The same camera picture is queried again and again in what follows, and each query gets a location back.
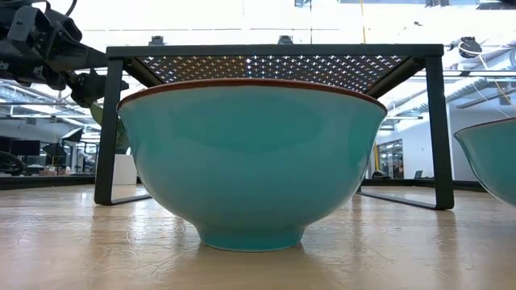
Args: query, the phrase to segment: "wall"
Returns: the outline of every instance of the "wall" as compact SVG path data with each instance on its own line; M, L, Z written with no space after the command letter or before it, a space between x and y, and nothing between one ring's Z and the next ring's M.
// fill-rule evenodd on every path
M0 120L0 136L56 142L61 136L70 132L75 126L64 123L50 123L38 118L36 125L28 125L24 120Z
M514 115L514 109L506 111ZM471 110L455 109L450 106L448 123L451 141L451 165L454 180L476 181L476 177L469 166L468 161L452 134L467 126L491 122L505 116L496 110ZM387 143L401 139L403 142L403 163L405 166L405 178L414 178L417 170L423 170L423 176L433 176L433 160L431 150L430 124L428 114L424 114L423 120L405 120L397 125L395 131L381 131L377 136L377 144Z
M377 136L377 144L401 139L403 142L403 167L406 179L414 178L417 170L423 176L434 175L432 161L430 124L428 114L422 120L403 120L395 131L381 131Z
M514 109L512 109L512 112L508 110L506 113L514 115ZM450 122L451 133L455 133L467 126L472 126L483 122L491 122L501 118L505 118L505 116L496 110L463 109L450 110L450 118L448 121ZM462 148L453 137L451 137L451 157L453 158L455 180L477 180L473 175Z

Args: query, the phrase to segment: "robotic arm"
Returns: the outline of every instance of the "robotic arm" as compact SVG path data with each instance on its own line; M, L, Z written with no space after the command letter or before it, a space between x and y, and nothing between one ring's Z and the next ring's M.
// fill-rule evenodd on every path
M95 68L107 66L106 55L81 43L82 33L69 17L77 0L66 14L45 12L31 4L44 0L0 0L0 79L21 85L46 84L55 90L66 85L72 99L90 107L104 95L106 76ZM76 70L89 69L77 75ZM128 89L123 82L121 90Z

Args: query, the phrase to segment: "monitor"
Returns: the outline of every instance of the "monitor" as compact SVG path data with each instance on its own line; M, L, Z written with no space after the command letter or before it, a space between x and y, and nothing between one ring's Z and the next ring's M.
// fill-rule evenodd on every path
M10 153L21 156L39 156L41 142L39 140L11 140Z

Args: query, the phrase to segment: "stand leg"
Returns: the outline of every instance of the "stand leg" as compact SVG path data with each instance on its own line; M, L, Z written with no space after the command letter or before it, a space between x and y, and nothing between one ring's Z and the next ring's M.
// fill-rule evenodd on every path
M102 113L102 129L100 134L100 152L98 153L97 175L95 180L95 203L98 205L119 205L131 201L150 198L148 194L137 197L111 200L113 189L114 153L116 147L116 131L119 117L116 106L120 101L122 85L122 60L110 60L107 67L104 110Z
M366 197L375 197L386 201L399 202L424 209L453 209L453 179L448 138L446 99L444 97L443 63L441 57L432 56L425 59L427 65L428 110L430 115L430 133L435 176L435 205L419 201L410 201L399 197L381 194L358 193Z

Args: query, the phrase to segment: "duct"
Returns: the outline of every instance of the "duct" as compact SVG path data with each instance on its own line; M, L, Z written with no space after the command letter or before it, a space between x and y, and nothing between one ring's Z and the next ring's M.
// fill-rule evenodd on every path
M489 67L489 70L496 71L516 70L516 48L500 55L499 57L490 60L489 62L487 62L487 66ZM494 82L490 82L485 77L468 77L461 81L453 83L453 85L451 85L450 92L445 93L445 97L447 99L447 102L452 102L461 97L467 96L472 93L476 93L477 90L480 91L486 88L497 88L497 84ZM416 106L412 106L406 110L401 110L397 112L395 115L404 115L413 113L414 111L427 110L428 99L426 93L422 93L421 95L412 98L412 100L414 99L418 99L416 101L413 101L418 103Z
M511 89L509 91L505 91L504 92L504 94L506 96L509 96L512 93L516 93L516 89ZM469 108L469 107L472 107L472 106L476 106L476 105L481 104L481 103L486 102L486 101L491 101L491 100L494 100L494 99L499 99L500 97L503 97L503 95L501 93L496 92L496 93L494 93L491 96L487 96L485 98L480 97L480 98L477 98L476 100L469 101L469 102L467 102L465 104L462 104L462 105L458 105L457 109L466 109L466 108Z
M63 100L60 100L60 102L38 102L37 100L35 100L32 97L32 96L34 96L34 97L38 97L38 96L35 96L33 93L30 93L30 92L17 91L15 88L11 88L10 84L5 84L5 83L0 84L0 96L6 96L10 100L10 101L6 101L6 102L1 102L0 106L22 106L24 108L28 108L29 110L36 110L36 111L39 111L39 110L37 110L34 107L30 108L29 106L53 106L54 108L60 110L59 114L61 114L61 115L83 114L82 112L77 112L76 108L69 108L69 106L74 106L75 104L69 105L68 103L63 102Z
M10 89L21 89L23 93L30 95L31 97L46 97L53 101L59 101L59 102L63 101L63 100L59 99L58 97L52 96L47 93L42 93L42 92L38 91L37 89L22 86L16 81L2 80L2 83L8 85L7 88L10 88Z

